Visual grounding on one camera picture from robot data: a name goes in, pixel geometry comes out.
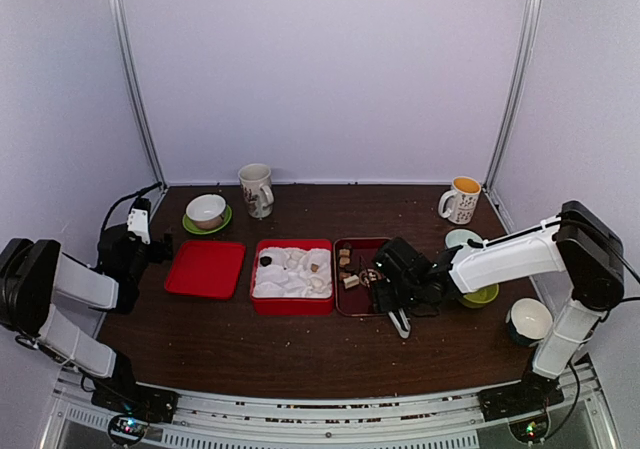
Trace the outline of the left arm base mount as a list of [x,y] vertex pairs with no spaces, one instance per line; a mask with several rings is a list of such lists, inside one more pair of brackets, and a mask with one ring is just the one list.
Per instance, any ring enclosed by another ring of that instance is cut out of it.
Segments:
[[137,386],[133,396],[116,395],[107,388],[96,389],[91,403],[97,407],[150,423],[171,423],[179,395],[170,390]]

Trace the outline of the red chocolate tray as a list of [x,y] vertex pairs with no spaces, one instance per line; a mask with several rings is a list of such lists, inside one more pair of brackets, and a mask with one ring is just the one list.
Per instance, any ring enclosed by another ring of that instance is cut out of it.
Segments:
[[[388,237],[364,237],[364,238],[342,238],[337,239],[333,244],[333,271],[335,286],[336,310],[347,317],[374,317],[371,315],[370,300],[367,290],[360,284],[350,289],[346,289],[343,280],[359,273],[359,257],[363,256],[367,264],[374,269],[378,269],[373,258],[378,249],[388,241]],[[339,251],[347,249],[350,251],[349,257],[340,257]],[[340,266],[341,258],[349,258],[350,264],[346,267]]]

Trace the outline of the red tin lid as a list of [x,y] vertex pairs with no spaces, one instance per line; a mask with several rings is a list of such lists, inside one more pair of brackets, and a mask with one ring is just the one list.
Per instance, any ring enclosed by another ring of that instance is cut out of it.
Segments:
[[168,293],[226,301],[232,298],[246,248],[237,242],[187,241],[165,280]]

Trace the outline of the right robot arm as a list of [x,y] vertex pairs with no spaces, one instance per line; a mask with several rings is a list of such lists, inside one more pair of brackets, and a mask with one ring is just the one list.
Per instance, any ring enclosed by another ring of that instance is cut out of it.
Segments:
[[513,388],[519,409],[535,409],[551,393],[550,380],[586,344],[598,321],[622,303],[626,283],[620,237],[577,200],[536,225],[491,240],[469,240],[429,260],[401,237],[386,241],[372,259],[375,309],[402,338],[411,334],[409,314],[437,314],[444,301],[493,284],[529,279],[563,282],[564,297],[548,297],[553,324],[534,352],[532,372]]

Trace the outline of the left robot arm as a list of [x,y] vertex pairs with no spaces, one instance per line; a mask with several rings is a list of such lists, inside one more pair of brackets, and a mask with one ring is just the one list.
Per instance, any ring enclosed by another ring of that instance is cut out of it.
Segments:
[[123,413],[144,402],[132,364],[67,316],[67,299],[100,313],[129,314],[140,296],[147,267],[173,259],[173,237],[146,240],[123,225],[106,229],[95,267],[82,263],[52,239],[13,238],[1,249],[1,325],[16,340],[72,364],[100,385]]

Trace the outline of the red tin box base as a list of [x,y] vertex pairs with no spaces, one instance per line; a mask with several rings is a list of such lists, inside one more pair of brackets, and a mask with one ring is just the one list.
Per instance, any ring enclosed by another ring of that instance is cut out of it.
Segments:
[[[297,247],[304,250],[324,248],[331,252],[331,271],[333,294],[327,299],[257,299],[253,296],[254,278],[257,269],[258,254],[267,247]],[[327,239],[265,239],[258,243],[253,261],[250,285],[250,299],[254,309],[260,315],[269,316],[324,316],[333,311],[335,299],[334,275],[332,269],[332,244]]]

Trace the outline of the metal serving tongs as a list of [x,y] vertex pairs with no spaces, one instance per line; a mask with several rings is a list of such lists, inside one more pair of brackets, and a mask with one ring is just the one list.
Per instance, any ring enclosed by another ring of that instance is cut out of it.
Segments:
[[379,269],[370,267],[363,256],[359,257],[360,285],[367,290],[371,315],[386,316],[402,339],[411,334],[410,320],[400,303],[396,289]]

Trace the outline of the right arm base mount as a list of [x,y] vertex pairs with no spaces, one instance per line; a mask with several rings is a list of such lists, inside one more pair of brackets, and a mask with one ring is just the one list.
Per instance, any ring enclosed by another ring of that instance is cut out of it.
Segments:
[[543,412],[550,405],[565,400],[560,389],[542,394],[540,391],[524,389],[519,383],[484,389],[477,397],[486,422]]

